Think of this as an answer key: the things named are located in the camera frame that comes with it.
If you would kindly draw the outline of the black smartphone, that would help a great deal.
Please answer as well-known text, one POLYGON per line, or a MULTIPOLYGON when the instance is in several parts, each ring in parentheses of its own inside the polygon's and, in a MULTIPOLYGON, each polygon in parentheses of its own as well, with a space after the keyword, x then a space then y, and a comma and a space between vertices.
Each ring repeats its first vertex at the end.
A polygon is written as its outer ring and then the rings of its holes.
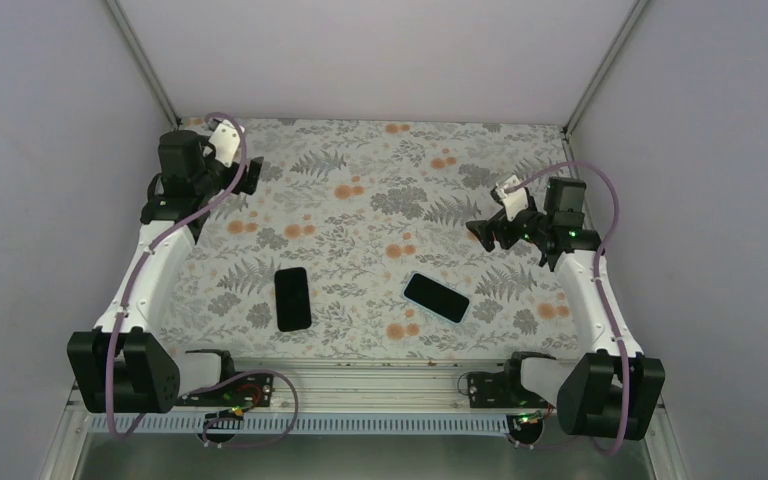
POLYGON ((410 275, 403 295, 409 301, 455 324, 463 321, 470 306, 467 296, 420 273, 410 275))

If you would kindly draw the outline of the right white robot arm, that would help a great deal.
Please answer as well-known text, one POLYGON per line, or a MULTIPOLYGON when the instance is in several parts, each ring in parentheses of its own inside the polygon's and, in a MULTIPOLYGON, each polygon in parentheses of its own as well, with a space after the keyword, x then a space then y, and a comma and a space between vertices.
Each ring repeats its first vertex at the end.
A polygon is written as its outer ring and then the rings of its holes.
POLYGON ((501 209, 467 229, 486 250, 523 240, 555 274, 576 325, 576 363, 515 352, 495 374, 468 375, 473 408, 553 406, 571 436, 637 441, 645 437, 665 383, 660 360, 644 354, 620 312, 608 278, 602 238, 584 226, 585 182, 549 179, 538 208, 512 175, 492 191, 501 209))

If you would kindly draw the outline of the black phone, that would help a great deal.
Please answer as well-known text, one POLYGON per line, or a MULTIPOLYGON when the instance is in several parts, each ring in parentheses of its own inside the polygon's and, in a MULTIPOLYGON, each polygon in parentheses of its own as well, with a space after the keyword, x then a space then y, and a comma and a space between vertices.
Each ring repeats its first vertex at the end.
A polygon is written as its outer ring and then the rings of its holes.
POLYGON ((274 274, 276 320, 282 333, 312 326, 307 272, 303 267, 277 270, 274 274))

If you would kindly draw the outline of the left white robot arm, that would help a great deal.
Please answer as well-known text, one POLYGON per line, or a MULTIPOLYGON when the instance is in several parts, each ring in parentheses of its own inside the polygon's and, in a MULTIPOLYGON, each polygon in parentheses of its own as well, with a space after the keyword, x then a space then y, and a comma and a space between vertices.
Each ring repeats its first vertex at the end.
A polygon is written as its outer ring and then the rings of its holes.
POLYGON ((140 213, 138 244, 113 301, 87 331, 71 335, 67 356, 87 410, 166 413, 198 391, 215 405, 238 391, 229 353, 176 353, 159 338, 178 275, 209 216, 227 195, 252 194, 263 160, 248 159, 245 131, 228 122, 211 135, 176 130, 159 139, 160 171, 140 213))

